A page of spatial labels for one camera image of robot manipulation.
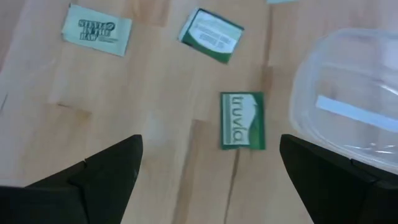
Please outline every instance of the light wood surface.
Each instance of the light wood surface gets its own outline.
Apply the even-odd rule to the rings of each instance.
[[[133,18],[121,58],[62,40],[69,3],[0,3],[0,184],[25,186],[142,134],[123,223],[311,223],[279,154],[280,135],[297,134],[294,73],[334,30],[398,29],[394,0],[74,1]],[[228,65],[177,41],[195,7],[245,28]],[[264,91],[266,151],[218,149],[220,91]]]

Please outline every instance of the white label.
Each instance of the white label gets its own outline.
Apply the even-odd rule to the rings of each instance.
[[[189,34],[202,46],[219,53],[231,54],[242,30],[211,14],[199,11]]]
[[[332,100],[324,96],[318,96],[317,108],[370,124],[393,133],[398,133],[398,120],[366,111],[347,103]]]
[[[250,126],[256,116],[250,94],[223,95],[223,139],[226,145],[250,145]]]

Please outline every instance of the truvia packet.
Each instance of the truvia packet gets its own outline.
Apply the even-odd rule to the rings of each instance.
[[[204,9],[196,9],[178,40],[222,63],[228,63],[243,34],[243,27]]]
[[[222,149],[266,149],[263,93],[221,93],[220,107]]]

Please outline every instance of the plastic container lid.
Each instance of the plastic container lid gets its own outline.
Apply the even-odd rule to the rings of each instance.
[[[301,64],[290,121],[321,146],[398,174],[398,34],[343,29]]]

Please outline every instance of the wood grain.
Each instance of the wood grain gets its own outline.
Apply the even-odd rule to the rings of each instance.
[[[0,184],[30,184],[142,134],[123,223],[311,223],[278,150],[281,134],[297,134],[295,71],[334,30],[398,29],[393,0],[74,1],[138,18],[121,58],[62,40],[69,3],[26,0],[9,7],[18,22],[0,24],[14,30],[0,45]],[[228,65],[177,41],[196,7],[245,28]],[[266,93],[267,151],[217,150],[221,91]]]

